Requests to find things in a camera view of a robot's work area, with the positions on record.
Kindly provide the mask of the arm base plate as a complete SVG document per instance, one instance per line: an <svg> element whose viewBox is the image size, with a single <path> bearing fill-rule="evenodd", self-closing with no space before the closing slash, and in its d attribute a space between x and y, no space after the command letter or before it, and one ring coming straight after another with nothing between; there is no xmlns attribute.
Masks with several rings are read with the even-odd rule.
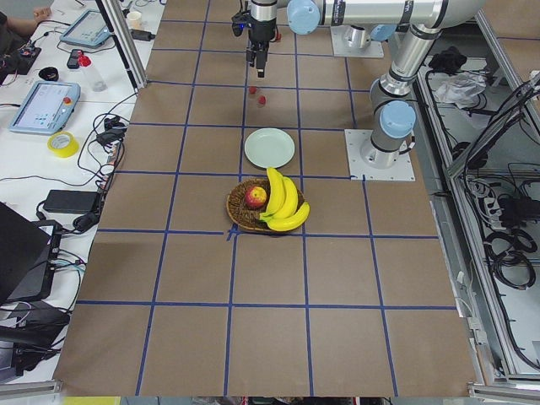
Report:
<svg viewBox="0 0 540 405"><path fill-rule="evenodd" d="M363 27L351 25L331 28L332 50L335 57L383 58L379 41L373 41Z"/></svg>
<svg viewBox="0 0 540 405"><path fill-rule="evenodd" d="M371 142L371 130L344 131L348 156L349 176L358 181L415 181L405 142L398 151L382 152Z"/></svg>

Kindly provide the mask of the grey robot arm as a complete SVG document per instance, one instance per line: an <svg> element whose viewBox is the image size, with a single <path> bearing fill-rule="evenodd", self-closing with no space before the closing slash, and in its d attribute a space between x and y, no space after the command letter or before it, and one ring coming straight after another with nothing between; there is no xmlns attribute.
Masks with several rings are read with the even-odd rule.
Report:
<svg viewBox="0 0 540 405"><path fill-rule="evenodd" d="M440 32L467 21L483 6L483 1L244 1L231 21L234 35L248 31L246 60L260 78L265 75L269 44L278 32L280 8L287 9L289 28L298 35L323 26L406 24L408 32L389 71L375 81L370 97L386 95L410 113L400 99L410 93L410 84Z"/></svg>
<svg viewBox="0 0 540 405"><path fill-rule="evenodd" d="M343 39L349 47L364 48L372 41L386 41L395 33L396 29L396 24L349 25L344 31Z"/></svg>

